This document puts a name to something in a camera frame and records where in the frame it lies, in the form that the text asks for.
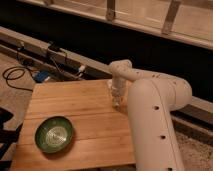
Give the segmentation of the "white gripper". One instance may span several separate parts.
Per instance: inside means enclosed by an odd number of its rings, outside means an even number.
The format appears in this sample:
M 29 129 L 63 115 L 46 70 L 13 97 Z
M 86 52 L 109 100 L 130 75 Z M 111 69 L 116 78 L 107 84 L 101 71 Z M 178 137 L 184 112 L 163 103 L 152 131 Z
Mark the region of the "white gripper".
M 107 86 L 110 94 L 124 94 L 126 90 L 126 80 L 122 77 L 113 77 L 107 81 Z M 127 93 L 120 97 L 120 106 L 125 106 L 127 103 Z

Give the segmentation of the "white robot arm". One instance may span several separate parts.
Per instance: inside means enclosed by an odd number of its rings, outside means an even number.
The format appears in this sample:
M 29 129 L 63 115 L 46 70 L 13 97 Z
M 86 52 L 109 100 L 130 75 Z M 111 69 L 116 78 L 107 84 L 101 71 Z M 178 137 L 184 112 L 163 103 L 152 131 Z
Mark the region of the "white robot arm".
M 113 106 L 127 103 L 137 171 L 185 171 L 171 112 L 189 104 L 190 84 L 165 73 L 134 69 L 129 60 L 109 64 Z

